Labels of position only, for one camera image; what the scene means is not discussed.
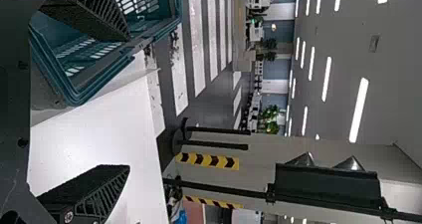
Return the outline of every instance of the tiled floor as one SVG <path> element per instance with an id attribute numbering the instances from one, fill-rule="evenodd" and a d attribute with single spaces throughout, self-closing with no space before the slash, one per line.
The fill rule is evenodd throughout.
<path id="1" fill-rule="evenodd" d="M 234 73 L 228 60 L 231 1 L 183 0 L 178 40 L 169 37 L 155 44 L 165 125 L 157 137 L 162 170 L 173 158 L 170 140 L 184 117 L 191 125 L 232 128 L 246 100 L 250 76 Z"/>

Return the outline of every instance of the black beam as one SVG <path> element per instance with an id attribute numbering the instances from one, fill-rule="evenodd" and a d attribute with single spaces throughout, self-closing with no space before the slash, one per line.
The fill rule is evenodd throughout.
<path id="1" fill-rule="evenodd" d="M 179 141 L 177 141 L 177 143 L 179 145 L 208 146 L 208 147 L 217 147 L 217 148 L 237 149 L 237 150 L 244 150 L 244 151 L 249 149 L 248 144 L 230 143 L 230 142 L 179 140 Z"/>
<path id="2" fill-rule="evenodd" d="M 225 129 L 225 128 L 214 128 L 214 127 L 196 127 L 188 126 L 186 131 L 201 131 L 201 132 L 217 132 L 217 133 L 228 133 L 228 134 L 239 134 L 239 135 L 251 135 L 249 130 L 236 130 L 236 129 Z"/>
<path id="3" fill-rule="evenodd" d="M 250 191 L 250 190 L 237 189 L 237 188 L 231 188 L 231 187 L 215 186 L 215 185 L 188 182 L 188 181 L 175 180 L 175 179 L 169 179 L 169 178 L 163 178 L 162 181 L 164 184 L 167 184 L 167 185 L 187 187 L 187 188 L 210 191 L 210 192 L 225 193 L 225 194 L 236 195 L 236 196 L 252 197 L 252 198 L 259 198 L 259 199 L 266 199 L 266 196 L 267 196 L 267 193 L 265 192 L 257 192 L 257 191 Z"/>
<path id="4" fill-rule="evenodd" d="M 202 183 L 175 180 L 175 179 L 169 179 L 169 178 L 163 178 L 163 183 L 167 185 L 186 187 L 186 188 L 192 188 L 192 189 L 197 189 L 197 190 L 204 190 L 204 191 L 210 191 L 210 192 L 225 193 L 229 195 L 244 196 L 244 197 L 267 200 L 266 192 L 257 192 L 257 191 L 251 191 L 251 190 L 245 190 L 245 189 L 202 184 Z M 328 209 L 334 209 L 334 210 L 340 210 L 340 211 L 361 213 L 361 214 L 366 214 L 366 215 L 371 215 L 371 216 L 378 216 L 381 219 L 388 220 L 388 221 L 404 220 L 404 221 L 422 223 L 422 216 L 411 214 L 411 213 L 398 212 L 392 208 L 382 208 L 382 209 L 361 208 L 361 207 L 353 207 L 350 205 L 338 204 L 338 203 L 333 203 L 333 202 L 324 202 L 324 201 L 319 201 L 319 200 L 298 198 L 295 196 L 286 196 L 286 195 L 280 195 L 280 194 L 276 194 L 276 200 L 282 201 L 282 202 L 288 202 L 288 203 L 307 205 L 307 206 L 315 206 L 315 207 L 322 207 L 322 208 L 328 208 Z"/>

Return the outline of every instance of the warning stripe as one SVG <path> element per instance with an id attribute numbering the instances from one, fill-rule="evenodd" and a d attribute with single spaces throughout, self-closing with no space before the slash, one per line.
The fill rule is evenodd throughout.
<path id="1" fill-rule="evenodd" d="M 243 208 L 242 204 L 234 204 L 234 203 L 228 203 L 224 201 L 216 201 L 211 200 L 207 198 L 199 198 L 199 197 L 193 197 L 193 196 L 183 196 L 183 200 L 195 202 L 199 204 L 205 204 L 210 206 L 216 206 L 216 207 L 222 207 L 222 208 L 228 208 L 228 209 L 241 209 Z"/>
<path id="2" fill-rule="evenodd" d="M 239 170 L 239 158 L 218 155 L 199 154 L 195 152 L 180 152 L 176 161 L 203 167 L 215 167 L 228 170 Z"/>

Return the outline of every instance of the teal plastic crate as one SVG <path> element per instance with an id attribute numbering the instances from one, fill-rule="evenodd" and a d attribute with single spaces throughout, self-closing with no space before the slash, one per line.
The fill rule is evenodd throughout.
<path id="1" fill-rule="evenodd" d="M 126 43 L 97 41 L 41 12 L 33 16 L 33 110 L 83 105 L 133 61 L 133 54 L 167 36 L 181 21 L 180 0 L 115 1 L 129 28 Z"/>

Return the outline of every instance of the bolt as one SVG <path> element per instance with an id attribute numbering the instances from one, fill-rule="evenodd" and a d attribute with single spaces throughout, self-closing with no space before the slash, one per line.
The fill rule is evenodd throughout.
<path id="1" fill-rule="evenodd" d="M 19 68 L 20 70 L 28 70 L 28 63 L 25 63 L 25 62 L 19 61 L 19 63 L 18 63 L 18 68 Z"/>
<path id="2" fill-rule="evenodd" d="M 74 219 L 74 213 L 72 211 L 66 213 L 65 215 L 65 223 L 71 223 L 72 220 Z"/>
<path id="3" fill-rule="evenodd" d="M 18 140 L 18 146 L 21 148 L 25 148 L 26 146 L 28 146 L 29 144 L 29 140 L 24 139 L 24 138 L 19 138 Z"/>

